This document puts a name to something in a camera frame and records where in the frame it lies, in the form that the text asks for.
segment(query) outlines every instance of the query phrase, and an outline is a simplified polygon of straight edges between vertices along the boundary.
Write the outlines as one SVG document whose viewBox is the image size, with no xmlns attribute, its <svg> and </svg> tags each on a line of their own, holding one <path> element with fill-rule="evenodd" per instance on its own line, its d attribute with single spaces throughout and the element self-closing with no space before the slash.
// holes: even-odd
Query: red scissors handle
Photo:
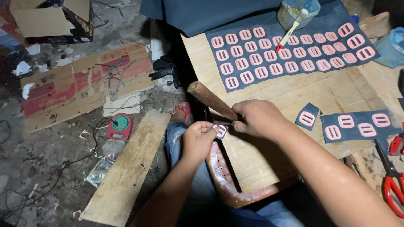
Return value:
<svg viewBox="0 0 404 227">
<path fill-rule="evenodd" d="M 394 179 L 392 177 L 386 177 L 385 182 L 384 182 L 384 195 L 385 195 L 386 203 L 393 210 L 393 212 L 400 218 L 404 218 L 404 213 L 400 212 L 397 209 L 397 207 L 394 205 L 394 202 L 391 198 L 391 192 L 390 192 L 390 190 L 392 190 L 394 192 L 394 194 L 397 196 L 398 201 L 404 206 L 404 194 L 402 191 L 403 186 L 404 186 L 404 173 L 401 173 L 401 177 L 398 178 L 398 182 L 399 182 L 400 188 L 394 182 Z"/>
</svg>

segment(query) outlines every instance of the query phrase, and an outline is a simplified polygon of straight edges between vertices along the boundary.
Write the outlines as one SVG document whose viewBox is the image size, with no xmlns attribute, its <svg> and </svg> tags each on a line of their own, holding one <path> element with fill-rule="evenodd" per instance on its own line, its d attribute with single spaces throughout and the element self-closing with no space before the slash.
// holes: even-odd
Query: glue brush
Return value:
<svg viewBox="0 0 404 227">
<path fill-rule="evenodd" d="M 275 53 L 277 53 L 282 47 L 286 44 L 288 41 L 290 35 L 292 32 L 295 30 L 295 28 L 300 24 L 300 22 L 306 18 L 307 14 L 309 12 L 306 9 L 302 9 L 300 11 L 299 16 L 296 18 L 296 20 L 293 22 L 293 26 L 289 29 L 289 31 L 286 33 L 286 35 L 282 38 L 282 40 L 279 42 L 279 44 L 276 46 Z"/>
</svg>

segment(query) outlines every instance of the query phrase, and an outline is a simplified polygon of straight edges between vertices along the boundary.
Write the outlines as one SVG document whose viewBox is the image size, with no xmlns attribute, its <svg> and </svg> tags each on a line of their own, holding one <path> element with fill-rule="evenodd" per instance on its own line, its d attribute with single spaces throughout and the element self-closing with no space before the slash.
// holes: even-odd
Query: hammer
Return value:
<svg viewBox="0 0 404 227">
<path fill-rule="evenodd" d="M 216 112 L 223 115 L 223 117 L 229 119 L 231 122 L 244 121 L 243 117 L 240 114 L 234 112 L 234 110 L 230 108 L 230 106 L 228 106 L 225 102 L 223 102 L 223 100 L 221 100 L 217 95 L 211 92 L 201 82 L 194 81 L 192 84 L 188 86 L 187 91 L 201 103 L 214 109 Z"/>
</svg>

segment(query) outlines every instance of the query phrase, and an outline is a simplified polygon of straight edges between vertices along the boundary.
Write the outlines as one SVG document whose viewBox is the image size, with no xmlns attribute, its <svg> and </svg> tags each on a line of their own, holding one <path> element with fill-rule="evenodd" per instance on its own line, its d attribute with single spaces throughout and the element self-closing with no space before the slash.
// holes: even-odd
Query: plywood board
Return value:
<svg viewBox="0 0 404 227">
<path fill-rule="evenodd" d="M 327 73 L 282 76 L 226 93 L 205 34 L 182 39 L 198 80 L 229 106 L 243 100 L 268 100 L 291 122 L 295 122 L 308 102 L 320 108 L 323 114 L 387 108 L 358 69 L 366 65 Z M 396 127 L 400 125 L 394 117 L 392 121 Z M 301 129 L 337 158 L 373 145 L 369 140 L 325 144 L 320 117 L 312 132 Z M 269 186 L 296 174 L 283 153 L 269 141 L 239 134 L 230 128 L 222 142 L 242 191 Z"/>
<path fill-rule="evenodd" d="M 169 121 L 168 113 L 156 109 L 146 113 L 82 212 L 82 219 L 125 226 Z"/>
</svg>

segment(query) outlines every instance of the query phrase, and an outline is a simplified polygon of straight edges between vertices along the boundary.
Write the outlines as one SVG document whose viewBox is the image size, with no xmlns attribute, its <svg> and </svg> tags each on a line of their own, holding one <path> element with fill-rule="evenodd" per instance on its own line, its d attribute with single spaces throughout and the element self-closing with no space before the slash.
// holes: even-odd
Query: hand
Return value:
<svg viewBox="0 0 404 227">
<path fill-rule="evenodd" d="M 219 132 L 219 128 L 212 128 L 213 123 L 195 122 L 184 132 L 184 150 L 182 159 L 194 163 L 202 163 L 208 156 L 211 142 Z"/>
<path fill-rule="evenodd" d="M 232 123 L 237 132 L 267 138 L 274 142 L 278 142 L 279 137 L 287 133 L 288 128 L 293 125 L 269 101 L 256 99 L 242 101 L 234 104 L 232 109 L 244 119 L 244 122 Z"/>
</svg>

